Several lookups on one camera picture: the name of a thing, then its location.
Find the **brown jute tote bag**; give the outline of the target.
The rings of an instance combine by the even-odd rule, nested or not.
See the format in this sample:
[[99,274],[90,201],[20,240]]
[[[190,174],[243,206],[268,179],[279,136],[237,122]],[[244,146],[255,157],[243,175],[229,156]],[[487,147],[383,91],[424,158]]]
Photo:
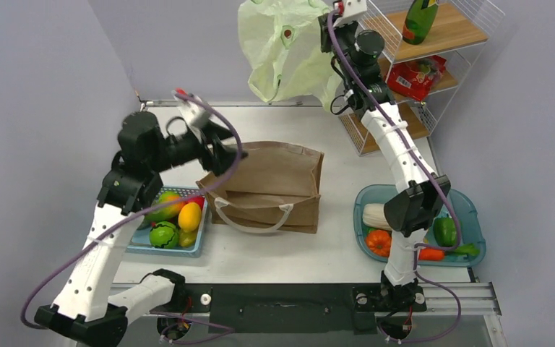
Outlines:
[[205,191],[213,223],[251,234],[315,234],[319,224],[324,153],[287,142],[245,142],[236,172],[224,181],[209,173]]

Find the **green plastic grocery bag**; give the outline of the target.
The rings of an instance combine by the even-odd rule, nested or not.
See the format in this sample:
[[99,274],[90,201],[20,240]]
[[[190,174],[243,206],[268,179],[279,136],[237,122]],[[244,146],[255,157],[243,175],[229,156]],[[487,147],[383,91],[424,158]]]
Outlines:
[[324,1],[244,1],[238,8],[238,40],[250,67],[250,90],[273,103],[313,96],[325,110],[341,80],[331,56],[320,49]]

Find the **green glass bottle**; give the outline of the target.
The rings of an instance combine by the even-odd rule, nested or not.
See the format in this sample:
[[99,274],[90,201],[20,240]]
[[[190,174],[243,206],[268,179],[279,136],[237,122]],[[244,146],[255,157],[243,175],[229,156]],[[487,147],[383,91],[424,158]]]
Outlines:
[[405,17],[402,37],[406,43],[418,45],[429,34],[439,10],[437,0],[415,0]]

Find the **red snack bag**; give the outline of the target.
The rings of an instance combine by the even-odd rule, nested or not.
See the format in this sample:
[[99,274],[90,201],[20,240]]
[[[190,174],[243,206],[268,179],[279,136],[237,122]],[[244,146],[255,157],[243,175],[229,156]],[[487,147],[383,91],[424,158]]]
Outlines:
[[443,57],[433,55],[396,64],[388,75],[387,85],[395,93],[423,101],[443,78],[446,62]]

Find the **orange mini pumpkin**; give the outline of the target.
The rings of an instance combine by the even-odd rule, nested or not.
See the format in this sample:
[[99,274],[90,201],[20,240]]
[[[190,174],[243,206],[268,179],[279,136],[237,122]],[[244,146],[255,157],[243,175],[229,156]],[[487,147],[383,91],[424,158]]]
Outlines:
[[376,229],[368,232],[365,238],[366,246],[375,255],[388,258],[392,246],[392,237],[388,231]]

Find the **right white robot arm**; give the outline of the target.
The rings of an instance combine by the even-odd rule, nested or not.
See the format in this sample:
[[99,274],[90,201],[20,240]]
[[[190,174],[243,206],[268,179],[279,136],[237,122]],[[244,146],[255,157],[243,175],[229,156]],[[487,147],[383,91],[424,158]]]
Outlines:
[[380,147],[395,180],[397,194],[384,204],[392,241],[375,304],[382,311],[400,311],[423,302],[415,274],[417,252],[451,184],[430,168],[407,131],[378,62],[383,37],[359,30],[356,20],[344,20],[345,12],[337,9],[319,16],[320,49],[332,54],[347,103]]

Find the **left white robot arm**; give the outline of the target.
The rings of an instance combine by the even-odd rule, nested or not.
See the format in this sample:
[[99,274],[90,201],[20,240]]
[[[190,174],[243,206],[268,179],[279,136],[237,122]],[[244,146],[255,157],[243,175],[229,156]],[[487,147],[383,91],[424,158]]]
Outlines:
[[103,179],[94,216],[82,250],[66,262],[72,269],[56,298],[36,309],[29,320],[38,330],[50,330],[86,346],[117,346],[135,320],[164,306],[176,311],[186,303],[185,279],[166,269],[148,273],[140,283],[113,295],[111,284],[142,219],[157,209],[162,172],[191,161],[229,179],[245,158],[235,127],[213,111],[190,111],[186,131],[164,135],[155,114],[129,114],[118,133],[119,151]]

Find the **red apple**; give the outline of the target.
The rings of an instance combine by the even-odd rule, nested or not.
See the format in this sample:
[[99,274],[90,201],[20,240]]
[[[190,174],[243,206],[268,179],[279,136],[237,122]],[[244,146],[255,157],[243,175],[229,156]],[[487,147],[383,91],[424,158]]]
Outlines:
[[197,204],[199,206],[199,208],[202,210],[204,205],[205,205],[205,197],[204,196],[195,196],[195,197],[190,197],[189,199],[186,200],[187,204]]

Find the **yellow lemon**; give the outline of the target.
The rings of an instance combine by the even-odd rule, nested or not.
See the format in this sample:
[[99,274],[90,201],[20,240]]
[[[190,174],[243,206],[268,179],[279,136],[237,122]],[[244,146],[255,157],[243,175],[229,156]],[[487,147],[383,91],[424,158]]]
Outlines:
[[178,214],[178,226],[185,232],[197,230],[201,220],[202,209],[195,202],[185,204]]

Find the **red green mango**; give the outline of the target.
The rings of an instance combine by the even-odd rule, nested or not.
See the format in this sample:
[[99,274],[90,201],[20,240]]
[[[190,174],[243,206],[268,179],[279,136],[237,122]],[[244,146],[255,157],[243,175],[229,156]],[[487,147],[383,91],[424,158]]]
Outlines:
[[145,216],[145,220],[150,223],[158,223],[163,221],[169,221],[172,218],[177,217],[178,214],[181,212],[181,209],[186,204],[185,201],[179,202],[180,198],[181,198],[181,195],[176,192],[171,192],[171,191],[163,192],[159,196],[156,203],[153,203],[153,205],[165,204],[167,202],[169,202],[170,204],[168,206],[162,207],[161,209],[148,213]]

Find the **yellow green pear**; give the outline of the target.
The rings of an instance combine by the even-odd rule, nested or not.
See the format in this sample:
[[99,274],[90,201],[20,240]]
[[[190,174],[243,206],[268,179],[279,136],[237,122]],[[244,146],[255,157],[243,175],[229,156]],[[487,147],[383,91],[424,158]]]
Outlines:
[[178,246],[181,248],[192,247],[195,245],[198,236],[198,230],[185,231],[181,229],[178,234]]

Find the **green bell pepper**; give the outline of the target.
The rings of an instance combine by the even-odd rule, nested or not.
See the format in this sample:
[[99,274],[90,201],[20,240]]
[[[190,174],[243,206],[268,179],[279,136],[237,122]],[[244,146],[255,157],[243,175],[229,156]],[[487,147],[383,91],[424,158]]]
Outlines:
[[441,247],[454,247],[457,244],[457,229],[452,218],[436,218],[433,224],[433,235]]

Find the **teal plastic tray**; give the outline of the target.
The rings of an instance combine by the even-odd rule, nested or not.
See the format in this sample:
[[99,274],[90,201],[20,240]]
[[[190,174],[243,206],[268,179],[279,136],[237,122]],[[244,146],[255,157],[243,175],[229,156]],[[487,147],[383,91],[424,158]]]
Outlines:
[[[372,184],[363,188],[357,195],[353,207],[353,230],[356,235],[356,242],[361,251],[373,260],[386,263],[387,258],[373,253],[366,245],[365,238],[371,227],[363,224],[363,208],[371,203],[386,203],[397,194],[393,184]],[[455,210],[457,219],[462,226],[462,243],[473,244],[479,254],[456,255],[446,254],[444,259],[439,261],[419,260],[418,265],[438,266],[438,267],[474,267],[479,264],[486,255],[486,240],[483,237],[480,224],[478,222],[478,211],[471,200],[462,192],[453,189],[447,195],[447,199]]]

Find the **red chili pepper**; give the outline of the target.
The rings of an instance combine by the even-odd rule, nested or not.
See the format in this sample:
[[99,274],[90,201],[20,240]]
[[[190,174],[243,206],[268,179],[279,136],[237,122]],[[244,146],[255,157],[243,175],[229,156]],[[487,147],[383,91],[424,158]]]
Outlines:
[[439,249],[424,248],[418,252],[418,259],[422,261],[441,262],[444,258],[444,251]]

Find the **green leafy vegetable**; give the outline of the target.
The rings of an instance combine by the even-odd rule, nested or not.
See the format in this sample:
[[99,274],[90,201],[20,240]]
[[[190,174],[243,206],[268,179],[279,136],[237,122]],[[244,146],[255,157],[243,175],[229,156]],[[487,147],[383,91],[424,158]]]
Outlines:
[[477,257],[480,254],[480,252],[481,252],[480,249],[474,243],[469,243],[469,244],[463,244],[453,249],[449,253],[457,256]]

